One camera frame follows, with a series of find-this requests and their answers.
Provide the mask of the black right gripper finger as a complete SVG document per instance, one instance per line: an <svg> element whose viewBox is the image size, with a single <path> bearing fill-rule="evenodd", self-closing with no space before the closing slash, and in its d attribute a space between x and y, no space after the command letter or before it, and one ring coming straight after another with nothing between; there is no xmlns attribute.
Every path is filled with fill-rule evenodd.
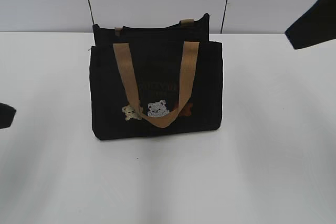
<svg viewBox="0 0 336 224"><path fill-rule="evenodd" d="M335 0L317 0L285 35L295 50L335 40Z"/></svg>

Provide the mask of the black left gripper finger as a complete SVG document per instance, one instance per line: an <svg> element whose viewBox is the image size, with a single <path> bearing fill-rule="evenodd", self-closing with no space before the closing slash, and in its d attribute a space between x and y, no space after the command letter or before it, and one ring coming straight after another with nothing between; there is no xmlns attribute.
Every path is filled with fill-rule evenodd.
<svg viewBox="0 0 336 224"><path fill-rule="evenodd" d="M0 103L0 129L9 128L16 114L16 109L10 105Z"/></svg>

